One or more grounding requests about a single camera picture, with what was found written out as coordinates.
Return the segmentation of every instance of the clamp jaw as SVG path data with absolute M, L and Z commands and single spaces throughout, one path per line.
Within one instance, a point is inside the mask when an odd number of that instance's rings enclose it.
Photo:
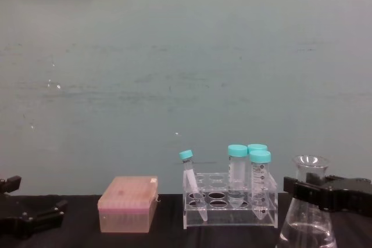
M 320 210 L 352 211 L 372 217 L 372 184 L 365 178 L 344 178 L 330 175 L 319 182 L 307 174 L 306 182 L 284 177 L 284 191 L 294 198 L 319 206 Z
M 67 201 L 62 200 L 45 211 L 28 210 L 13 197 L 6 195 L 19 189 L 21 177 L 0 180 L 0 236 L 15 235 L 29 238 L 32 234 L 52 228 L 59 228 L 67 209 Z

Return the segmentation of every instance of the glass flask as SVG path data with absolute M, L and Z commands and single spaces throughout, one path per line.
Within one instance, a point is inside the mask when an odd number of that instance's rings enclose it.
M 320 156 L 297 156 L 297 179 L 321 185 L 328 160 Z M 318 206 L 292 199 L 277 248 L 337 248 L 330 214 Z

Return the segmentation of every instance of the black tabletop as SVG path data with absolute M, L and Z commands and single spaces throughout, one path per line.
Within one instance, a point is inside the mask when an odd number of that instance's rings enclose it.
M 0 236 L 1 248 L 240 248 L 275 247 L 278 229 L 270 227 L 205 227 L 183 230 L 182 195 L 160 195 L 160 203 L 149 233 L 100 233 L 97 202 L 99 196 L 14 197 L 31 209 L 49 207 L 61 199 L 69 202 L 63 225 L 33 235 L 27 240 Z M 279 194 L 279 226 L 290 203 L 288 194 Z M 352 213 L 333 213 L 332 223 L 338 248 L 372 247 L 372 218 Z

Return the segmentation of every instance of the teal wall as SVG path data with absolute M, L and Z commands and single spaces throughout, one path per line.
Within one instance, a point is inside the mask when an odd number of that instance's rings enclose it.
M 182 149 L 226 171 L 228 144 L 262 142 L 280 188 L 299 154 L 372 178 L 371 3 L 0 0 L 0 173 L 22 194 L 140 174 L 179 193 Z

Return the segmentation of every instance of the test tube rack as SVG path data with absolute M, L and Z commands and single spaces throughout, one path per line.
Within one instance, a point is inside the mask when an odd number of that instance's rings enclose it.
M 184 229 L 188 227 L 205 226 L 269 226 L 278 228 L 278 192 L 274 178 L 269 177 L 269 207 L 267 214 L 260 220 L 254 214 L 251 205 L 251 180 L 250 174 L 246 177 L 247 184 L 244 187 L 244 202 L 238 208 L 233 208 L 228 202 L 228 174 L 196 173 L 198 189 L 205 195 L 207 204 L 208 220 L 203 221 L 192 195 L 190 184 L 184 173 L 183 177 L 183 201 Z

